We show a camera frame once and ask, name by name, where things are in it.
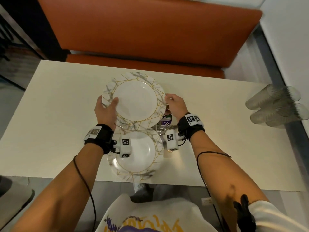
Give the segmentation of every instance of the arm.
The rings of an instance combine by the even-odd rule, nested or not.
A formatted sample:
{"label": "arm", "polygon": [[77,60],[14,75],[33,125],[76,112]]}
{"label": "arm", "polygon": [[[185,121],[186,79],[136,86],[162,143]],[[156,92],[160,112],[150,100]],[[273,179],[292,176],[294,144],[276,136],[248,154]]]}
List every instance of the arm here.
{"label": "arm", "polygon": [[[165,101],[178,121],[188,112],[183,99],[175,94],[167,94]],[[191,145],[195,158],[204,151],[224,153],[203,131],[192,135]],[[199,156],[198,164],[211,196],[217,201],[231,231],[236,231],[237,223],[233,201],[240,202],[243,194],[248,196],[249,203],[268,201],[257,184],[231,158],[204,153]]]}
{"label": "arm", "polygon": [[[98,98],[95,107],[98,124],[106,124],[115,130],[117,103],[118,98],[115,98],[105,109],[101,96]],[[90,190],[102,156],[102,148],[92,143],[86,144],[76,156],[76,164]],[[38,195],[12,232],[74,231],[88,199],[87,188],[71,161]]]}

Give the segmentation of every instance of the person's left hand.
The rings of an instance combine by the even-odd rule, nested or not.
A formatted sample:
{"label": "person's left hand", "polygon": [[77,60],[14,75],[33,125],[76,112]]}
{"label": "person's left hand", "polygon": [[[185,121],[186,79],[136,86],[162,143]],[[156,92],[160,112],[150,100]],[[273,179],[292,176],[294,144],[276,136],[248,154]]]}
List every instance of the person's left hand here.
{"label": "person's left hand", "polygon": [[116,129],[116,106],[118,102],[118,97],[115,97],[111,104],[107,108],[104,108],[102,105],[102,96],[98,97],[95,105],[95,116],[97,117],[98,124],[108,125],[113,131]]}

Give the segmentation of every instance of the forearm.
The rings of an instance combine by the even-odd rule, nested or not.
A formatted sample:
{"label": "forearm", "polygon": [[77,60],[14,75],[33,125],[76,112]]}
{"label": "forearm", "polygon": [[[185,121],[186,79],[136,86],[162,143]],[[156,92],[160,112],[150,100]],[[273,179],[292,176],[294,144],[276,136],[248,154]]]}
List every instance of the forearm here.
{"label": "forearm", "polygon": [[[195,157],[204,151],[223,153],[203,131],[196,132],[191,137],[191,144]],[[268,201],[256,183],[231,158],[205,153],[199,156],[198,164],[211,196],[217,201],[231,231],[236,231],[237,221],[233,201],[240,202],[243,194],[248,196],[250,203],[257,200]]]}
{"label": "forearm", "polygon": [[[76,156],[76,164],[90,190],[102,156],[102,148],[91,143]],[[71,161],[41,192],[12,231],[73,231],[88,199],[87,188]]]}

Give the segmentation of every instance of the person's right arm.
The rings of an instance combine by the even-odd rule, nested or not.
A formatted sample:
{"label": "person's right arm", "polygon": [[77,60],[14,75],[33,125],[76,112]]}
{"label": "person's right arm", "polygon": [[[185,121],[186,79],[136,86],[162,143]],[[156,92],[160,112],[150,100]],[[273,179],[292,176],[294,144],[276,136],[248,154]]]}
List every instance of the person's right arm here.
{"label": "person's right arm", "polygon": [[[175,94],[166,94],[166,103],[177,121],[187,112],[183,99]],[[201,152],[214,151],[224,153],[203,131],[192,135],[191,145],[195,158]],[[248,196],[249,203],[258,200],[268,201],[257,184],[229,157],[215,153],[204,153],[198,158],[198,165],[203,179],[230,230],[236,231],[237,212],[233,201],[240,202],[240,197]]]}

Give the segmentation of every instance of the plate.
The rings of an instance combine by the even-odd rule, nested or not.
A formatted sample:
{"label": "plate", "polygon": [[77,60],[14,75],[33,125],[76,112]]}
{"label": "plate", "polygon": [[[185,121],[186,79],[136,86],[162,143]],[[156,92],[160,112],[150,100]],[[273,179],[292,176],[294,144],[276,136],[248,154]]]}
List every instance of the plate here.
{"label": "plate", "polygon": [[119,140],[120,135],[124,134],[131,138],[132,153],[128,158],[108,153],[107,160],[112,172],[127,182],[141,182],[150,178],[164,159],[160,136],[153,129],[127,131],[117,127],[113,139]]}
{"label": "plate", "polygon": [[141,72],[127,72],[112,79],[102,94],[102,104],[109,105],[114,97],[119,98],[116,125],[126,130],[148,129],[165,113],[163,88]]}

